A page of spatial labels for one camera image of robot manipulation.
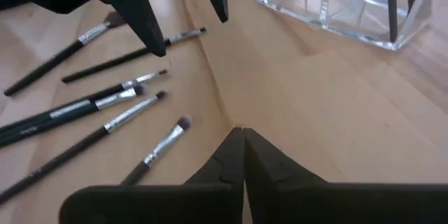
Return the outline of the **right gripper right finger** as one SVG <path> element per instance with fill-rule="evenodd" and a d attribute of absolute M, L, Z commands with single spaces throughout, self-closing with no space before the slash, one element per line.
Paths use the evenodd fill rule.
<path fill-rule="evenodd" d="M 448 224 L 448 184 L 329 182 L 255 130 L 244 136 L 254 224 Z"/>

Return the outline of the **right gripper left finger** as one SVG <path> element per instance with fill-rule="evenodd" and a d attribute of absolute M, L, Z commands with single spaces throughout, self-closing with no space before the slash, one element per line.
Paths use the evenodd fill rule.
<path fill-rule="evenodd" d="M 65 199 L 59 224 L 241 224 L 244 131 L 233 128 L 182 185 L 96 185 Z"/>

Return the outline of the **long black pen front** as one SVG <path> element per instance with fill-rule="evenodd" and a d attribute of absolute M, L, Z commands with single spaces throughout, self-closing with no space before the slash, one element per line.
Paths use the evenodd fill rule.
<path fill-rule="evenodd" d="M 37 122 L 32 122 L 30 125 L 24 125 L 23 127 L 13 130 L 12 133 L 5 133 L 0 135 L 0 148 L 14 144 L 28 137 L 40 134 L 42 132 L 49 131 L 61 125 L 70 123 L 79 118 L 88 116 L 92 113 L 96 113 L 102 109 L 105 109 L 114 104 L 139 97 L 146 93 L 146 88 L 143 85 L 136 85 L 122 92 L 113 94 L 109 97 L 90 102 L 89 104 L 79 106 L 72 109 L 69 112 L 62 115 L 56 115 L 55 117 L 49 117 L 46 119 L 40 119 Z"/>

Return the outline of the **black fan makeup brush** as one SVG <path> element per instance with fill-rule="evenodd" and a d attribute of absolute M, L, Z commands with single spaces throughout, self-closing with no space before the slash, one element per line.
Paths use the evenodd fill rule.
<path fill-rule="evenodd" d="M 64 60 L 70 58 L 72 55 L 74 55 L 76 52 L 78 52 L 80 49 L 85 47 L 88 43 L 90 43 L 97 37 L 101 36 L 110 29 L 114 29 L 126 24 L 126 21 L 118 12 L 112 11 L 108 13 L 102 23 L 86 31 L 73 43 L 68 45 L 63 50 L 59 51 L 57 54 L 42 63 L 40 66 L 36 67 L 20 80 L 16 81 L 6 90 L 4 90 L 3 94 L 7 97 L 12 97 L 16 93 L 30 86 L 32 83 L 36 82 L 39 78 L 46 75 L 49 71 L 53 70 Z"/>

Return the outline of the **clear acrylic organizer container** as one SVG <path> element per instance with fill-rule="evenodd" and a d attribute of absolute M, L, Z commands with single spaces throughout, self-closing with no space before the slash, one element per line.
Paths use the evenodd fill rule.
<path fill-rule="evenodd" d="M 398 36 L 389 37 L 387 0 L 256 0 L 257 2 L 326 31 L 348 36 L 387 50 L 399 50 L 430 21 L 433 0 L 397 0 Z"/>

